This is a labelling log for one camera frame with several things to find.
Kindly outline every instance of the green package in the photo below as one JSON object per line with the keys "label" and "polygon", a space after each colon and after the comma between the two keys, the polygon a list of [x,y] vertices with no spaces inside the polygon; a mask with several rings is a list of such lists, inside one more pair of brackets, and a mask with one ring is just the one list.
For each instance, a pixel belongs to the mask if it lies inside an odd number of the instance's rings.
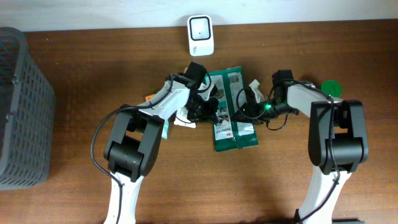
{"label": "green package", "polygon": [[[252,124],[230,120],[232,115],[238,110],[236,95],[244,86],[242,67],[210,72],[210,77],[211,82],[218,89],[214,97],[219,101],[216,113],[218,123],[213,125],[216,152],[257,146],[259,141]],[[243,105],[245,102],[245,94],[240,94],[239,105]]]}

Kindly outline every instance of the green lid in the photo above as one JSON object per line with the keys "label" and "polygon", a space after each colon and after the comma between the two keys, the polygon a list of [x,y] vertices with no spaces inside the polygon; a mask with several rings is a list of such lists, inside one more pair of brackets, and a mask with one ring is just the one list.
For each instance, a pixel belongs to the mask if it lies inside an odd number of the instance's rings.
{"label": "green lid", "polygon": [[340,97],[343,92],[341,85],[334,80],[324,81],[321,90],[332,97]]}

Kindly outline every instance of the wooden table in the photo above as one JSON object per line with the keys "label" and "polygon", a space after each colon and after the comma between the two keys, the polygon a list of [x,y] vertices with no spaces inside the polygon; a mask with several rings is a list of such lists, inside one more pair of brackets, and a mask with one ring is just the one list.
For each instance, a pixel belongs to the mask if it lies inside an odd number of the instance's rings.
{"label": "wooden table", "polygon": [[[101,119],[136,105],[169,72],[195,60],[209,70],[243,66],[267,93],[271,75],[333,79],[342,97],[361,100],[369,159],[340,194],[334,219],[398,222],[398,20],[216,26],[215,52],[193,58],[186,27],[28,33],[29,52],[57,96],[49,179],[0,192],[0,223],[101,223],[111,181],[90,159]],[[278,132],[256,126],[259,146],[215,153],[210,124],[172,126],[137,203],[139,223],[252,223],[293,217],[308,190],[309,120],[291,116]],[[101,165],[112,125],[99,134]]]}

